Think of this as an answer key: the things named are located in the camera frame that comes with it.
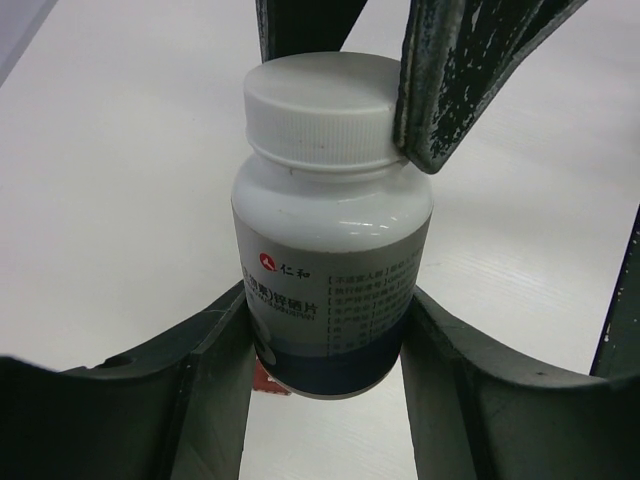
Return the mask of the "red weekly pill organizer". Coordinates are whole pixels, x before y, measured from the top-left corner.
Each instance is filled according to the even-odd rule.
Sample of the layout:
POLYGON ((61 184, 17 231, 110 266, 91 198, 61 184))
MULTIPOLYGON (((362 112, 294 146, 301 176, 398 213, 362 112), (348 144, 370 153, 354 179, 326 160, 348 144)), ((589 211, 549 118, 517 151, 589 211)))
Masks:
POLYGON ((274 395, 288 396, 291 394, 285 387, 279 385, 264 369, 259 359, 256 360, 252 389, 274 395))

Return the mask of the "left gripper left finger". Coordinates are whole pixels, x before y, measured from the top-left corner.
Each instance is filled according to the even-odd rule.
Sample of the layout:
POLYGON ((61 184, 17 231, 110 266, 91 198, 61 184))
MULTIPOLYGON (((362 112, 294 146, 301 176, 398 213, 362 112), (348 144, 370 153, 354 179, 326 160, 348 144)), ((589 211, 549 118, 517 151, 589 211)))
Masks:
POLYGON ((93 367, 1 360, 5 479, 235 479, 255 368, 244 287, 93 367))

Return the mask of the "white pill bottle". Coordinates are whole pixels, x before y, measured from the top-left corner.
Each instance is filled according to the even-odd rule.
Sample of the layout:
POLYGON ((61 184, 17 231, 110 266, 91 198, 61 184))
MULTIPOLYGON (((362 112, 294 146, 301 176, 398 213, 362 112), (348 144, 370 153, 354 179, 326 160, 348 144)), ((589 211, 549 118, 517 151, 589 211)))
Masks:
POLYGON ((256 354, 308 398, 371 389, 403 342, 433 198, 393 143, 400 69, 319 52, 244 80, 252 151, 231 203, 256 354))

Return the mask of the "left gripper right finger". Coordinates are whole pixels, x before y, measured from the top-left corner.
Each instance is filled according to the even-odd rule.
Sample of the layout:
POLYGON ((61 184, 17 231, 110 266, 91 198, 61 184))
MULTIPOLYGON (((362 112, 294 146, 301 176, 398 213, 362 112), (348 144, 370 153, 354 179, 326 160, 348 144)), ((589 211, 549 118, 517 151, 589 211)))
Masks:
POLYGON ((416 290, 401 349, 421 479, 635 479, 639 379, 522 354, 416 290))

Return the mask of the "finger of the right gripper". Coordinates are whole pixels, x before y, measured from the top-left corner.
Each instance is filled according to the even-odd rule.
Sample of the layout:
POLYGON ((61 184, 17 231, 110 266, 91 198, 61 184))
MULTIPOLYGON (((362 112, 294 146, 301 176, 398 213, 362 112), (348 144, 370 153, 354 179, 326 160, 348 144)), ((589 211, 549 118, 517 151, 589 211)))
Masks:
POLYGON ((256 0, 262 62, 339 51, 366 0, 256 0))
POLYGON ((414 1, 402 47, 394 142, 439 172, 518 66, 582 0, 414 1))

